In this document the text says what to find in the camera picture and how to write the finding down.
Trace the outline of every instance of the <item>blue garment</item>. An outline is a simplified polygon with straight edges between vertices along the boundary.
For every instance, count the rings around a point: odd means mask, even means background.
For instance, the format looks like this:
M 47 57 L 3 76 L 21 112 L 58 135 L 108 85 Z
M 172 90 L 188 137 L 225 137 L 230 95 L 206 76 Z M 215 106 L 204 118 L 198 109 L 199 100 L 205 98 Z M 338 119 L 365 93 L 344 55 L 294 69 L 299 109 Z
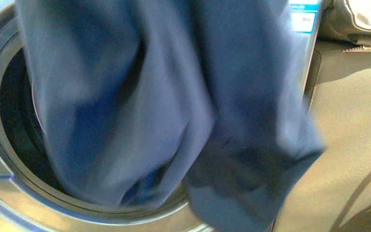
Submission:
M 185 177 L 208 224 L 261 231 L 323 150 L 286 0 L 17 5 L 48 156 L 76 198 L 157 208 Z

